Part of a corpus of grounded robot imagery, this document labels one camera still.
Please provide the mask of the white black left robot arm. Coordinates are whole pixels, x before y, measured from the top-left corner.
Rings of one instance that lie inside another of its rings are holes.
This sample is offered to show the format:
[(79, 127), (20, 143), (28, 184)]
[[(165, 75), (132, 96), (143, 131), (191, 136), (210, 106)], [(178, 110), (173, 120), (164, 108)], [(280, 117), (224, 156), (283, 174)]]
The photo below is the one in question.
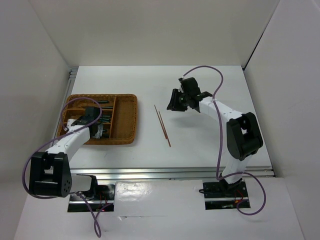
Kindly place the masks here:
[(36, 198), (65, 198), (72, 190), (70, 160), (91, 138), (100, 138), (103, 127), (98, 123), (100, 107), (87, 106), (84, 115), (69, 119), (67, 133), (56, 138), (57, 143), (30, 157), (28, 193)]

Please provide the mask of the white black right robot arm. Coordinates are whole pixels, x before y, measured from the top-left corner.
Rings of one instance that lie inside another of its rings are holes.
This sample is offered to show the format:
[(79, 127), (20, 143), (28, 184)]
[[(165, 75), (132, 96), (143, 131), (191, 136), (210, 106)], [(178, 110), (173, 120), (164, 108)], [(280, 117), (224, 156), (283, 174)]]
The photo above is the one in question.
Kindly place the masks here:
[(256, 116), (252, 112), (242, 113), (202, 92), (195, 78), (180, 78), (180, 87), (172, 90), (169, 111), (185, 112), (188, 108), (205, 114), (218, 122), (219, 153), (217, 166), (223, 153), (227, 165), (217, 174), (218, 190), (223, 196), (230, 196), (242, 181), (248, 162), (263, 146), (263, 139)]

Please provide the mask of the wicker cutlery tray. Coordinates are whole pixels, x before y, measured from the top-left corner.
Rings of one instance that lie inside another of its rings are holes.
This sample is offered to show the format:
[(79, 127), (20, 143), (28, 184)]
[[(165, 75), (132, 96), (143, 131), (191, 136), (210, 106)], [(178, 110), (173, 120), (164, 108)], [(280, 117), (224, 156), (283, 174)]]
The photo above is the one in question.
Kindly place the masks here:
[(101, 122), (107, 130), (108, 138), (91, 138), (87, 145), (127, 145), (136, 135), (138, 117), (138, 99), (134, 94), (73, 94), (67, 98), (67, 107), (62, 111), (62, 121), (78, 119), (85, 114), (85, 107), (96, 107), (95, 101), (106, 101), (101, 107), (113, 106), (113, 109), (102, 109), (102, 115), (112, 115), (110, 123)]

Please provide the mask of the aluminium frame rail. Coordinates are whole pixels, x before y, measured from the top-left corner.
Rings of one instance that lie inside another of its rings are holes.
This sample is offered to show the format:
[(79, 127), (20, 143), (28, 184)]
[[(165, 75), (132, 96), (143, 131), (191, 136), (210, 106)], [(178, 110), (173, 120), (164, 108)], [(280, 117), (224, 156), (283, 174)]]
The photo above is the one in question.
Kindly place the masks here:
[(216, 178), (215, 167), (74, 168), (73, 175), (96, 176), (98, 182), (206, 180)]

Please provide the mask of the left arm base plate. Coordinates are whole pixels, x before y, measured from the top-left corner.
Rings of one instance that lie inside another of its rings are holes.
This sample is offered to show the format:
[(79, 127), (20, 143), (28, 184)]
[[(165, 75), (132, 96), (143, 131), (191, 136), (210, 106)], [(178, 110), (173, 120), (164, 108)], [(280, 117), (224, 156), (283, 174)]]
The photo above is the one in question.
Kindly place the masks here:
[[(94, 190), (81, 193), (81, 196), (86, 199), (94, 213), (100, 210), (102, 212), (113, 212), (115, 208), (115, 190), (115, 183), (99, 184)], [(80, 196), (76, 194), (70, 195), (67, 208), (68, 213), (83, 213), (89, 211), (87, 204)]]

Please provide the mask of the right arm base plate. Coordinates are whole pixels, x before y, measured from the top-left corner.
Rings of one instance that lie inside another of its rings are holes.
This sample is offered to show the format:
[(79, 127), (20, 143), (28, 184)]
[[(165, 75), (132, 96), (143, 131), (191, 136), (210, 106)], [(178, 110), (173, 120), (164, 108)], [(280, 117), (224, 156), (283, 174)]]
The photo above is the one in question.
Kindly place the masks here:
[(203, 188), (198, 192), (204, 196), (206, 210), (228, 210), (236, 209), (239, 204), (240, 209), (249, 209), (250, 200), (247, 186), (242, 181), (235, 188), (223, 191), (220, 182), (204, 182)]

